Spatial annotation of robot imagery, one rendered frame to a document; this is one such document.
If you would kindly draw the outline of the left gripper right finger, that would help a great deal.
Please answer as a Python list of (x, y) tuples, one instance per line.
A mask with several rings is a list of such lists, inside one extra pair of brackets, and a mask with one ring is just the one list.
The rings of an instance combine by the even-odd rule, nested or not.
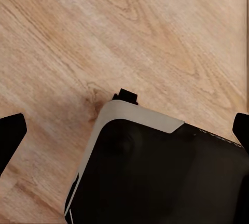
[(249, 115), (237, 113), (232, 131), (249, 155)]

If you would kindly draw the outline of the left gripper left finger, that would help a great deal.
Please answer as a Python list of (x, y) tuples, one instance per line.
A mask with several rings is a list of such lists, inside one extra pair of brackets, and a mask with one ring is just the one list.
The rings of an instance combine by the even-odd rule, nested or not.
[(0, 119), (0, 175), (27, 133), (22, 113)]

